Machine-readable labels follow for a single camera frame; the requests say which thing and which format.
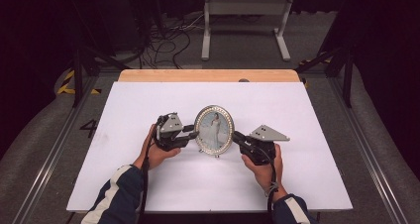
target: person's right hand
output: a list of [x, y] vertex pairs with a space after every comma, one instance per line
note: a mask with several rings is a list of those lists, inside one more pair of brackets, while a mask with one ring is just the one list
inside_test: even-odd
[[[276, 202], [279, 198], [287, 195], [287, 192], [281, 183], [281, 177], [283, 175], [283, 161], [281, 158], [280, 145], [279, 144], [274, 144], [274, 145], [275, 145], [274, 167], [275, 167], [275, 173], [276, 173], [277, 182], [278, 182], [278, 192], [274, 193], [272, 197], [272, 202]], [[268, 193], [269, 188], [271, 186], [271, 174], [272, 174], [271, 165], [256, 166], [251, 161], [251, 159], [247, 157], [246, 155], [242, 155], [242, 160], [244, 161], [245, 166], [254, 173], [257, 183], [262, 187], [262, 189], [266, 193]]]

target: table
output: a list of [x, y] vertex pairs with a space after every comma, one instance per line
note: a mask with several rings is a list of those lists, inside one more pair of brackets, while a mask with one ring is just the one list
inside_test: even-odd
[[[263, 82], [265, 77], [270, 82]], [[232, 82], [240, 78], [254, 82]], [[158, 115], [176, 111], [188, 125], [213, 102], [231, 113], [238, 131], [249, 133], [265, 123], [291, 138], [281, 144], [283, 184], [302, 196], [310, 210], [353, 208], [297, 74], [228, 69], [123, 71], [108, 97], [67, 210], [90, 208], [112, 173], [136, 158]], [[266, 211], [266, 197], [243, 165], [237, 145], [220, 159], [198, 150], [190, 141], [178, 156], [150, 171], [146, 212]]]

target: white sleeve stripe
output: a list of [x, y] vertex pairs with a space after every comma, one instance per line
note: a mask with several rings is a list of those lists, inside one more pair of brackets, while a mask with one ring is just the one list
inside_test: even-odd
[[284, 200], [284, 202], [289, 207], [294, 219], [296, 220], [296, 223], [310, 224], [308, 217], [293, 197], [287, 198], [286, 200]]
[[119, 186], [117, 185], [117, 181], [120, 176], [127, 171], [131, 166], [123, 166], [119, 168], [114, 175], [110, 179], [111, 186], [105, 192], [105, 198], [102, 199], [96, 206], [96, 208], [87, 213], [87, 215], [81, 221], [81, 224], [91, 224], [91, 223], [98, 223], [101, 219], [102, 213], [107, 210], [111, 204], [112, 199], [117, 193]]

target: person's left hand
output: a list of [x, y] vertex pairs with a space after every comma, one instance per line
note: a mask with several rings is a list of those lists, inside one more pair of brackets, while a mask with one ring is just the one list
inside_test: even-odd
[[[145, 160], [146, 156], [146, 149], [148, 147], [148, 141], [149, 138], [152, 135], [152, 132], [154, 130], [155, 124], [152, 124], [151, 128], [149, 129], [149, 133], [145, 138], [145, 141], [143, 142], [143, 147], [140, 155], [136, 158], [136, 160], [133, 162], [133, 165], [137, 168], [142, 168], [143, 161]], [[149, 169], [155, 168], [158, 165], [160, 165], [165, 159], [172, 158], [176, 155], [178, 155], [181, 152], [180, 148], [175, 148], [173, 150], [170, 150], [169, 152], [166, 152], [162, 149], [160, 149], [156, 144], [155, 141], [152, 140], [151, 147], [149, 148]]]

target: black controller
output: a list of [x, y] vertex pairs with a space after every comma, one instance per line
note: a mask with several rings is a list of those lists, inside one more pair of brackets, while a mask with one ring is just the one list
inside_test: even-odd
[[184, 137], [176, 137], [182, 131], [184, 133], [194, 130], [194, 125], [182, 126], [176, 113], [169, 113], [157, 118], [157, 128], [153, 134], [159, 148], [168, 152], [175, 148], [184, 148], [189, 140], [195, 139], [198, 132], [189, 133]]
[[235, 131], [233, 141], [239, 145], [241, 154], [246, 155], [256, 166], [268, 165], [275, 159], [273, 141], [290, 141], [290, 139], [272, 128], [262, 125], [249, 136]]

